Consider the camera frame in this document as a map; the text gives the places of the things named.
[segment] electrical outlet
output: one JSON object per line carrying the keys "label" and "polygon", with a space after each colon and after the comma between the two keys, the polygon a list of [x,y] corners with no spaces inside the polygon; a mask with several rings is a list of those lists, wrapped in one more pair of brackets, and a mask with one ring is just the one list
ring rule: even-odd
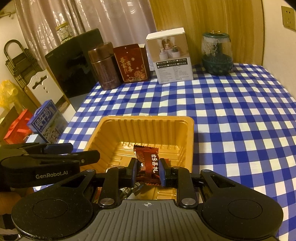
{"label": "electrical outlet", "polygon": [[296,12],[291,7],[281,7],[284,27],[296,31]]}

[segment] white cardboard box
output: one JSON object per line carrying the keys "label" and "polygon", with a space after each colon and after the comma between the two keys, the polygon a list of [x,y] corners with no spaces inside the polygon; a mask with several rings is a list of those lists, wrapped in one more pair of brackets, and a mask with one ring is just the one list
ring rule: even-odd
{"label": "white cardboard box", "polygon": [[184,28],[148,34],[146,46],[160,84],[193,80]]}

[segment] table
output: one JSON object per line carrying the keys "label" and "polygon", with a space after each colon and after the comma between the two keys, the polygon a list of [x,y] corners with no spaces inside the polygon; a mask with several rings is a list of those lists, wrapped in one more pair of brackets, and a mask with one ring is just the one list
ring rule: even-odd
{"label": "table", "polygon": [[296,237],[296,102],[262,66],[235,64],[228,76],[201,66],[194,80],[160,85],[96,85],[59,143],[82,151],[106,115],[178,115],[194,119],[193,172],[211,169],[264,193],[283,208],[280,240]]}

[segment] silver bolt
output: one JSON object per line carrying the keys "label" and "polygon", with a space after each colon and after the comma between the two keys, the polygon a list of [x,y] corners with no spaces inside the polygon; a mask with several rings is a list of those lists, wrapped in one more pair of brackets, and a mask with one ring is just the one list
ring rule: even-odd
{"label": "silver bolt", "polygon": [[109,205],[112,205],[114,203],[114,199],[112,198],[103,198],[100,203],[103,205],[103,206],[109,206]]}
{"label": "silver bolt", "polygon": [[193,198],[183,198],[181,203],[183,203],[186,206],[190,206],[196,203],[196,201]]}

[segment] curtain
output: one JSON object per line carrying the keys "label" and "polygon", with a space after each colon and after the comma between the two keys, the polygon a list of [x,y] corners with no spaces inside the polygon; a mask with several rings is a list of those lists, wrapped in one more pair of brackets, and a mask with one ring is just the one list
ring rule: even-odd
{"label": "curtain", "polygon": [[114,47],[145,43],[156,32],[149,0],[15,0],[26,43],[40,65],[60,45],[55,27],[68,22],[75,36],[98,28]]}

